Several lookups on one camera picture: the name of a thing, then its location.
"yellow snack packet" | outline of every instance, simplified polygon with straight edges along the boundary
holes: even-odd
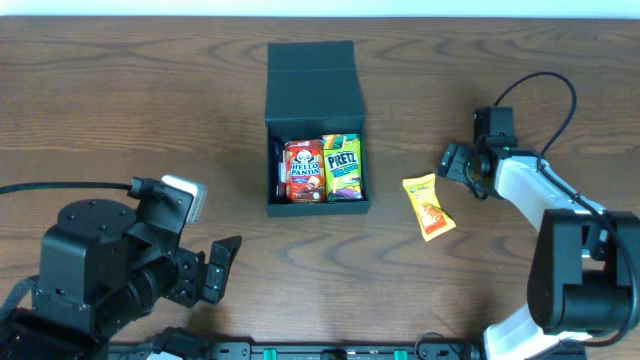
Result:
[[[424,241],[429,241],[454,227],[456,223],[441,208],[436,197],[436,174],[402,180],[416,212]]]

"green snack box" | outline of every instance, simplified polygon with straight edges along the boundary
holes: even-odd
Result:
[[[323,135],[322,149],[327,200],[362,200],[358,134]]]

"black box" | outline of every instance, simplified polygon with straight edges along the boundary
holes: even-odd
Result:
[[[352,41],[269,44],[267,82],[267,214],[269,216],[358,214],[369,211],[371,191],[364,133],[364,103]],[[359,134],[363,200],[278,204],[271,163],[271,137],[283,141]]]

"wooden table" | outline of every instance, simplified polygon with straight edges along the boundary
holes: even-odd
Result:
[[[367,215],[267,218],[266,44],[354,39],[368,117]],[[166,326],[255,341],[412,342],[472,336],[525,302],[532,226],[508,202],[478,202],[438,179],[458,227],[425,243],[402,179],[433,172],[469,143],[473,110],[530,72],[578,90],[554,169],[611,209],[640,214],[640,23],[494,19],[0,19],[0,183],[129,182],[165,173],[209,186],[182,245],[242,234],[223,302],[166,300],[116,340]],[[506,100],[521,145],[540,149],[569,107],[534,79]],[[38,272],[59,209],[114,190],[11,194],[0,202],[0,291]],[[635,331],[592,359],[638,357]]]

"dark green box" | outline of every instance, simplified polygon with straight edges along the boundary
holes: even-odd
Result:
[[[275,201],[273,149],[267,141],[269,216],[366,213],[371,206],[365,110],[352,41],[269,44],[265,122],[267,136],[320,139],[326,134],[360,134],[362,201],[278,204]]]

